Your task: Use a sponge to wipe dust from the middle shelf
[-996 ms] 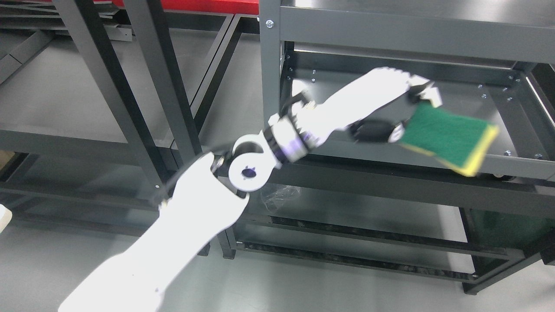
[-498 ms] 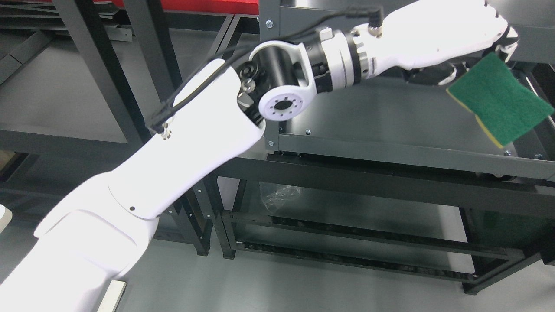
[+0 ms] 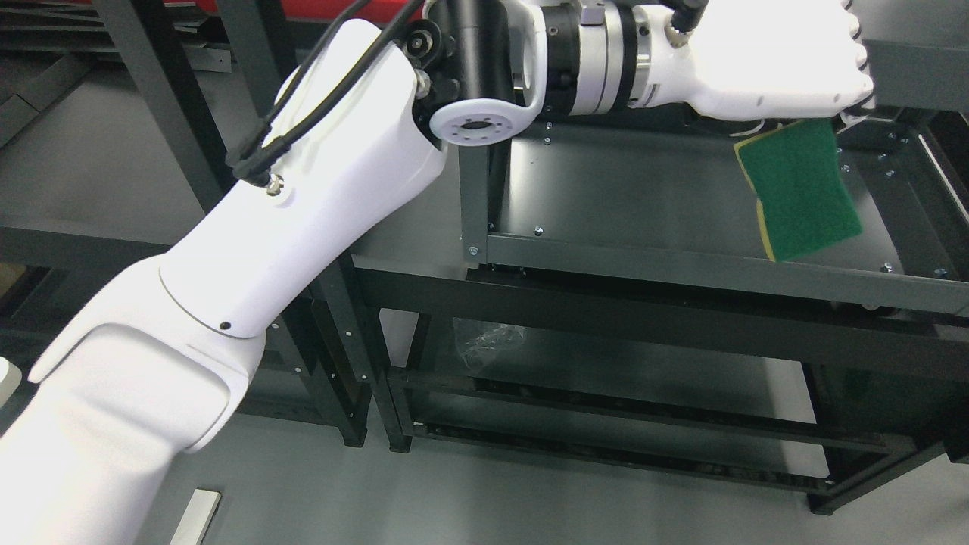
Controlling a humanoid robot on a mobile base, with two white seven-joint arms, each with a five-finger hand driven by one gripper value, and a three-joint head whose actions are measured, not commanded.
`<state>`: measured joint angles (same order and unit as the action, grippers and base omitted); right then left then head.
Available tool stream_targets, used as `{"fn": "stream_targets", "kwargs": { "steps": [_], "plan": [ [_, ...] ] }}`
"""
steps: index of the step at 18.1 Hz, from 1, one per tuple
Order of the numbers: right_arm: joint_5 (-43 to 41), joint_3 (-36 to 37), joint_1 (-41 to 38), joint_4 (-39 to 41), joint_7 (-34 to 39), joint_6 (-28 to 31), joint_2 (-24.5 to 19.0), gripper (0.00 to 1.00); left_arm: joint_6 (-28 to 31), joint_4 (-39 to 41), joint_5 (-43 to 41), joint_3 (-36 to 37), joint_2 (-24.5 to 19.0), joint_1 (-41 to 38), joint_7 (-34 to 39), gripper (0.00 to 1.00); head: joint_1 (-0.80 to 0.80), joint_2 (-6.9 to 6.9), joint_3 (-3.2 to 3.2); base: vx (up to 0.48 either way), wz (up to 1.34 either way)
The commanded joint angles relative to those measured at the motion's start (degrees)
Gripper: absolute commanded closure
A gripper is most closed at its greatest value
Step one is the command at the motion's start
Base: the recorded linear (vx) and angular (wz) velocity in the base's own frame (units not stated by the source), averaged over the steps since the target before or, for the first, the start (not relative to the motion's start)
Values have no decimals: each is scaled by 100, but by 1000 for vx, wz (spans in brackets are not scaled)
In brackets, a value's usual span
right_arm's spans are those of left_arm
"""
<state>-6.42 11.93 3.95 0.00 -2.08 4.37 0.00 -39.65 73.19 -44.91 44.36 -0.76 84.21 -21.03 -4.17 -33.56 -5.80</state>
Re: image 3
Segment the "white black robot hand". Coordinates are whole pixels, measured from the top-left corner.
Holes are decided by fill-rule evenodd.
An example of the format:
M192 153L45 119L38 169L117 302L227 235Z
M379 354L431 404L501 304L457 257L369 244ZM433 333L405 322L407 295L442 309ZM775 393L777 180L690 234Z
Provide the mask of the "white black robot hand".
M672 9L643 8L651 65L639 107L685 103L716 120L828 118L874 94L858 18L842 1L710 1L684 45Z

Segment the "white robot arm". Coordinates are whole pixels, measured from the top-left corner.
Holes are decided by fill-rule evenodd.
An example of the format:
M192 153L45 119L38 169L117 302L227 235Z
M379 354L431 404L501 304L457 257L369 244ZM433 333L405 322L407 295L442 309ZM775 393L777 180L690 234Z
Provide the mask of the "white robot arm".
M445 166L446 139L500 141L542 110L546 1L499 1L472 22L522 27L531 103L447 107L427 135L427 79L390 24L349 8L285 80L242 146L238 182L183 239L119 272L66 324L28 379L38 389L2 435L4 544L131 544L181 452L222 430L262 360L271 323L364 232ZM500 20L505 15L506 22Z

